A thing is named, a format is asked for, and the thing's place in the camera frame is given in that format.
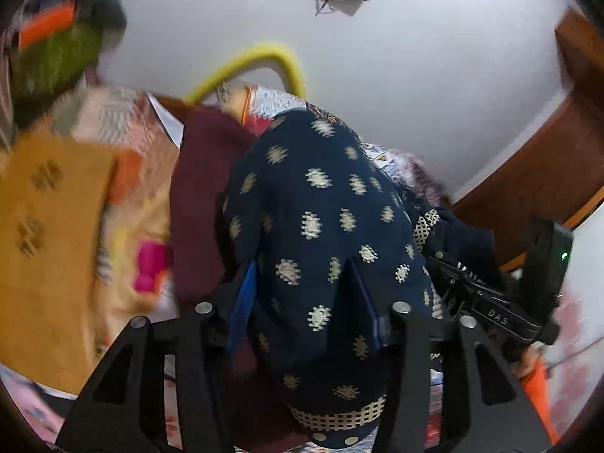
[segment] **yellow curved handle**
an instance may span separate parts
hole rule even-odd
[[[228,80],[237,72],[241,72],[252,63],[263,60],[275,60],[285,70],[288,83],[286,89],[289,93],[297,95],[301,99],[306,99],[306,87],[304,87],[304,78],[300,71],[298,62],[288,48],[279,44],[262,44],[244,51],[239,56],[232,59],[226,65],[218,68],[204,82],[200,83],[195,89],[187,95],[183,102],[195,104],[203,100],[206,95],[215,90],[222,82]]]

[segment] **silver screw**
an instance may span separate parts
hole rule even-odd
[[[392,309],[396,313],[411,313],[411,305],[409,305],[406,301],[395,301],[392,304]]]
[[[135,316],[132,320],[130,320],[130,326],[134,328],[141,328],[147,325],[147,319],[142,316]]]
[[[207,301],[202,301],[201,303],[197,303],[195,305],[195,311],[197,311],[197,313],[201,313],[202,315],[207,315],[213,310],[213,308],[214,307],[212,304]]]
[[[476,327],[476,319],[472,315],[461,315],[459,322],[466,328]]]

